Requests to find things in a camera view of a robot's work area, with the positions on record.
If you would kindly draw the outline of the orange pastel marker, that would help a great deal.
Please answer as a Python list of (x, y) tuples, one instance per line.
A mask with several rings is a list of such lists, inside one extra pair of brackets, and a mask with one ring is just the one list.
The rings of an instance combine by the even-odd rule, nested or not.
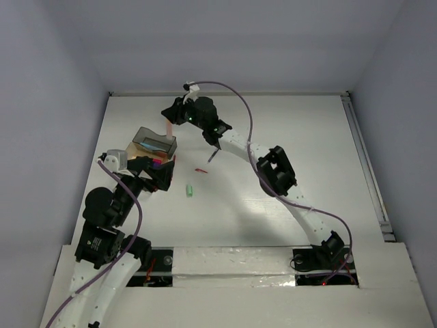
[(166, 120), (166, 137), (167, 139), (173, 138), (173, 124)]

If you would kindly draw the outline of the light blue marker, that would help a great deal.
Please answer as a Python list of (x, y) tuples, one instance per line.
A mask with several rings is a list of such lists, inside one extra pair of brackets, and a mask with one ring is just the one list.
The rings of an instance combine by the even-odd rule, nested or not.
[(165, 143), (156, 143), (155, 141), (152, 141), (150, 143), (148, 142), (141, 142), (141, 146), (144, 148), (150, 150), (150, 151), (161, 151), (161, 152), (167, 152), (169, 149), (169, 145)]

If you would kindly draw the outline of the light green marker cap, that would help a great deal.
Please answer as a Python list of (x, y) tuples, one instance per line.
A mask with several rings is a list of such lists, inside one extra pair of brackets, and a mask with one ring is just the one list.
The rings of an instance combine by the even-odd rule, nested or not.
[(191, 184), (186, 185), (186, 196), (192, 197), (193, 196), (193, 186)]

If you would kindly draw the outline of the red pen cap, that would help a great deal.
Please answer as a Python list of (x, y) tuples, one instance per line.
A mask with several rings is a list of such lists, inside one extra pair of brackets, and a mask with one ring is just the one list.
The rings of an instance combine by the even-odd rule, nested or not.
[(203, 174), (208, 174), (208, 172), (206, 170), (200, 169), (200, 168), (196, 168), (195, 171), (199, 172), (199, 173), (203, 173)]

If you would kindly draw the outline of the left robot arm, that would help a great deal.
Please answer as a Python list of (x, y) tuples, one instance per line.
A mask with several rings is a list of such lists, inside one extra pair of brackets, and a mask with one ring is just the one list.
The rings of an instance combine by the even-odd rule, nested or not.
[(138, 197), (167, 191), (175, 163), (148, 156), (129, 159), (123, 150), (108, 150), (96, 162), (116, 186), (97, 187), (85, 197), (69, 295), (47, 327), (106, 327), (130, 279), (153, 264), (152, 244), (139, 235), (143, 209)]

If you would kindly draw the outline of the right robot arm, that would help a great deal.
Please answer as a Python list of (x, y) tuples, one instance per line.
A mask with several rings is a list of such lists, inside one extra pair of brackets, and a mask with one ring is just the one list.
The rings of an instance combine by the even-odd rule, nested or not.
[(314, 250), (315, 262), (323, 268), (335, 266), (345, 243), (324, 222), (324, 214), (306, 203), (296, 173), (282, 147), (267, 148), (248, 141), (219, 118), (213, 100), (208, 97), (196, 100), (177, 97), (161, 114), (171, 124), (196, 126), (208, 144), (248, 162), (264, 192), (279, 200), (297, 220)]

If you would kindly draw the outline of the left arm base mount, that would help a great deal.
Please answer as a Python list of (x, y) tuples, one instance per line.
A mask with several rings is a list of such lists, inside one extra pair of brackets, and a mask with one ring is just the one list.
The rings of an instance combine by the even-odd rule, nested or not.
[(138, 236), (128, 253), (140, 259), (141, 266), (130, 278), (127, 287), (173, 286), (172, 247), (152, 247), (151, 241)]

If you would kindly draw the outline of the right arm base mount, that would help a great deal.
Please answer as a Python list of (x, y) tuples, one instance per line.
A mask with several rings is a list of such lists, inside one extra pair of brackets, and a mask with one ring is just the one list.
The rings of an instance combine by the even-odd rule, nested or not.
[(321, 246), (294, 249), (290, 267), (297, 286), (358, 286), (352, 252), (336, 232)]

